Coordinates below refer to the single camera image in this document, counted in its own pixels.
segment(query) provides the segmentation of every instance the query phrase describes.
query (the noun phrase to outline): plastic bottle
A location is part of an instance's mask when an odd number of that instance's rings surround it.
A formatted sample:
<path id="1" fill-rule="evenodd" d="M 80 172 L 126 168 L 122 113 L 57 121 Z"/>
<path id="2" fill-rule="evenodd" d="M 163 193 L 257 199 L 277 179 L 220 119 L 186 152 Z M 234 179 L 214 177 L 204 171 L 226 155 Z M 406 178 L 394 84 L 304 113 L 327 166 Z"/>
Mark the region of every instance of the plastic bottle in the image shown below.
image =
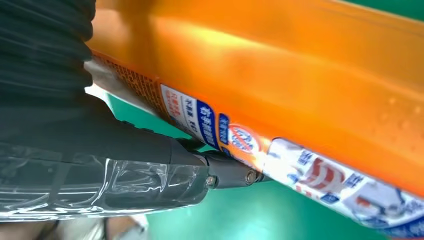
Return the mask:
<path id="1" fill-rule="evenodd" d="M 424 237 L 424 24 L 345 1 L 97 2 L 95 59 L 171 124 L 391 237 Z"/>

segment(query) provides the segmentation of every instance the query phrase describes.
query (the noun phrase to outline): black hose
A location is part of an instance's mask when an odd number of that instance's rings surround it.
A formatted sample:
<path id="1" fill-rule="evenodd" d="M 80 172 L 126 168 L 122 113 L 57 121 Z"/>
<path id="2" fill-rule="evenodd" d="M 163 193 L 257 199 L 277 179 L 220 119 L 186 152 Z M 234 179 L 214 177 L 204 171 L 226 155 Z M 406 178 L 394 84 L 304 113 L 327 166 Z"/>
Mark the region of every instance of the black hose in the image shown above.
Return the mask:
<path id="1" fill-rule="evenodd" d="M 0 0 L 0 91 L 83 94 L 95 0 Z"/>

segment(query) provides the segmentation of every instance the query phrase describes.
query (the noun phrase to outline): transparent plastic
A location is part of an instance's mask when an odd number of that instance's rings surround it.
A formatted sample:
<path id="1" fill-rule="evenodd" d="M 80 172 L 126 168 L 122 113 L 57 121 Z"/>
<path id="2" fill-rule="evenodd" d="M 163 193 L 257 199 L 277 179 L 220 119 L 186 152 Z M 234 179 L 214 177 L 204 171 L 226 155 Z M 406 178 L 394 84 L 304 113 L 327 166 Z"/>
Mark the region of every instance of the transparent plastic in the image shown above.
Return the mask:
<path id="1" fill-rule="evenodd" d="M 208 167 L 115 160 L 0 143 L 0 221 L 146 213 L 198 204 Z"/>

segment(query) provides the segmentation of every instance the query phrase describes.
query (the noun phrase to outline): white label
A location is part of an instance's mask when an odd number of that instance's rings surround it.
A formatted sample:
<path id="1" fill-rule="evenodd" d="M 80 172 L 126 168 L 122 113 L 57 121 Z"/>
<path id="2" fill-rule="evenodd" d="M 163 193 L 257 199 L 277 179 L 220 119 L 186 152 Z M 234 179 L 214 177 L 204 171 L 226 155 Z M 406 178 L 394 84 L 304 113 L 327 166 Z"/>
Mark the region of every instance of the white label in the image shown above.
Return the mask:
<path id="1" fill-rule="evenodd" d="M 263 172 L 393 237 L 424 237 L 424 200 L 293 144 L 272 141 Z"/>
<path id="2" fill-rule="evenodd" d="M 177 127 L 204 141 L 199 127 L 197 100 L 165 85 L 160 87 L 166 110 Z"/>

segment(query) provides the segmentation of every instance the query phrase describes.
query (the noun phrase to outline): water droplet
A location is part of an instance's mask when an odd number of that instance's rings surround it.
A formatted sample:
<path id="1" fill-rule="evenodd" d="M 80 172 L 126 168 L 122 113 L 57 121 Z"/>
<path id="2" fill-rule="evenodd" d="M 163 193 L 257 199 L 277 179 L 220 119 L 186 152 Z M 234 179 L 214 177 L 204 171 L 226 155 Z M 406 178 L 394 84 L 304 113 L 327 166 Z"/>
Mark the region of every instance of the water droplet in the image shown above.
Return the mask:
<path id="1" fill-rule="evenodd" d="M 383 113 L 383 114 L 380 115 L 380 121 L 382 123 L 386 122 L 387 119 L 389 119 L 389 115 L 387 113 Z"/>
<path id="2" fill-rule="evenodd" d="M 414 110 L 413 110 L 413 113 L 415 113 L 415 114 L 420 114 L 420 113 L 421 113 L 421 111 L 422 111 L 421 107 L 420 107 L 420 106 L 416 106 L 416 107 L 414 108 Z"/>
<path id="3" fill-rule="evenodd" d="M 389 100 L 388 100 L 388 103 L 390 104 L 390 105 L 393 105 L 393 104 L 395 104 L 396 103 L 396 98 L 394 98 L 394 97 L 391 97 Z"/>
<path id="4" fill-rule="evenodd" d="M 400 127 L 400 129 L 405 130 L 409 126 L 409 124 L 410 123 L 408 121 L 401 121 L 399 123 L 399 127 Z"/>

